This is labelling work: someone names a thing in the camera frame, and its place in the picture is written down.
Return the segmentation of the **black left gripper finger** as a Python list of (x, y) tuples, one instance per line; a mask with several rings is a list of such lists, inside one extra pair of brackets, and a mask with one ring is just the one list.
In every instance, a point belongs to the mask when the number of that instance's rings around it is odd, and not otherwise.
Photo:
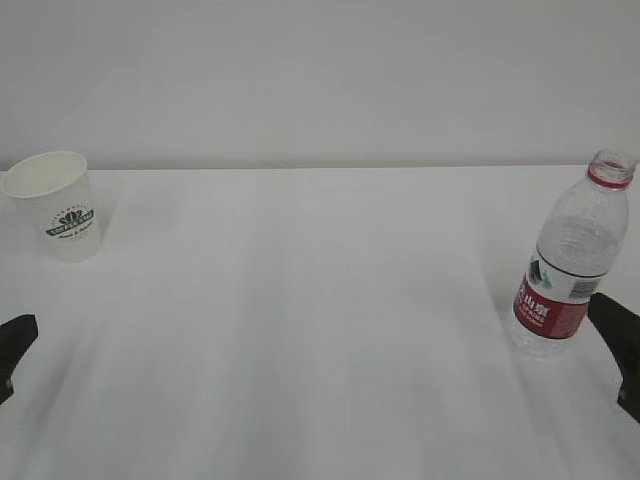
[(23, 314), (0, 327), (0, 402), (4, 404), (14, 393), (12, 375), (25, 353), (38, 338), (34, 314)]

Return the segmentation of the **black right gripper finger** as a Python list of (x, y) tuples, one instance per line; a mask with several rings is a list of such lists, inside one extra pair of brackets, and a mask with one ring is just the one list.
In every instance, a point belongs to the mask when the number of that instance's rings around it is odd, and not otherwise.
[(639, 422), (639, 316), (612, 298), (595, 293), (590, 299), (588, 318), (622, 375), (617, 403)]

